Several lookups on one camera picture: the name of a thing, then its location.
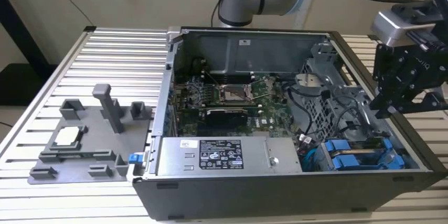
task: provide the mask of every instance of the aluminum extrusion table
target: aluminum extrusion table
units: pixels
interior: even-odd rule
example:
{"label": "aluminum extrusion table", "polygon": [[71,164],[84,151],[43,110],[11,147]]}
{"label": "aluminum extrusion table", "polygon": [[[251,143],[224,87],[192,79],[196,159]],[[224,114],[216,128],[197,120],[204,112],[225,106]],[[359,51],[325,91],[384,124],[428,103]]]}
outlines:
{"label": "aluminum extrusion table", "polygon": [[[165,30],[97,28],[85,31],[36,99],[0,143],[0,220],[12,223],[156,223],[147,216],[131,183],[29,185],[27,177],[51,137],[64,99],[91,97],[96,83],[112,85],[121,105],[144,101],[156,109],[165,60]],[[369,71],[376,41],[343,36]],[[448,167],[445,112],[407,115],[419,134]],[[333,214],[203,220],[201,223],[448,223],[448,179],[420,193],[407,193],[368,214]]]}

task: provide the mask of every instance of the motherboard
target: motherboard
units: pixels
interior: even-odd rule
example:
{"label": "motherboard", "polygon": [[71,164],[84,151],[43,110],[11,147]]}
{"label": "motherboard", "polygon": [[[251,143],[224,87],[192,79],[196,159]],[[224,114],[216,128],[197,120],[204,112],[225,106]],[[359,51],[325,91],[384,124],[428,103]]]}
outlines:
{"label": "motherboard", "polygon": [[193,76],[176,85],[176,115],[177,135],[184,137],[285,137],[299,130],[272,74]]}

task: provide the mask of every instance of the sticker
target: sticker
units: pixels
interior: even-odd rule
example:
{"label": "sticker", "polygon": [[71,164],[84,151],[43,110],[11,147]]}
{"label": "sticker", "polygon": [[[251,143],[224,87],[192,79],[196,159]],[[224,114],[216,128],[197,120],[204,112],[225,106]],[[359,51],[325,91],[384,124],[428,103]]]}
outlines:
{"label": "sticker", "polygon": [[197,148],[197,140],[180,140],[180,148]]}
{"label": "sticker", "polygon": [[303,141],[305,144],[309,144],[312,141],[312,138],[305,136],[304,134],[300,134],[299,141]]}
{"label": "sticker", "polygon": [[249,39],[240,39],[240,46],[249,46],[251,40]]}
{"label": "sticker", "polygon": [[200,169],[244,169],[241,140],[200,140],[199,151]]}

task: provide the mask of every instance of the blue latch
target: blue latch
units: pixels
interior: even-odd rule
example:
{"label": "blue latch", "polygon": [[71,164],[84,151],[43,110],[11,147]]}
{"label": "blue latch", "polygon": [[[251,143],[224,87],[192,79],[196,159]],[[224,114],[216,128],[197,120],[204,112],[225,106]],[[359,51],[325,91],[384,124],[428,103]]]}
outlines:
{"label": "blue latch", "polygon": [[379,165],[383,169],[399,170],[404,168],[403,157],[395,150],[389,150],[380,158]]}
{"label": "blue latch", "polygon": [[340,155],[332,161],[336,170],[351,170],[360,166],[355,155]]}
{"label": "blue latch", "polygon": [[348,141],[345,139],[332,139],[325,142],[325,147],[329,152],[337,150],[351,150]]}
{"label": "blue latch", "polygon": [[392,143],[389,139],[383,139],[383,144],[387,150],[393,149]]}
{"label": "blue latch", "polygon": [[129,164],[143,164],[143,154],[131,154],[129,155]]}

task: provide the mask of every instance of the warning label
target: warning label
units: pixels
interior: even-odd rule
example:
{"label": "warning label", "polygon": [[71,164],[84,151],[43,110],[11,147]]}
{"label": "warning label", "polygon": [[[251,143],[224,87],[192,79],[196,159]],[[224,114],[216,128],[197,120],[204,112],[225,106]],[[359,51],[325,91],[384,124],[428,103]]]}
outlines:
{"label": "warning label", "polygon": [[201,169],[244,169],[241,140],[200,140]]}

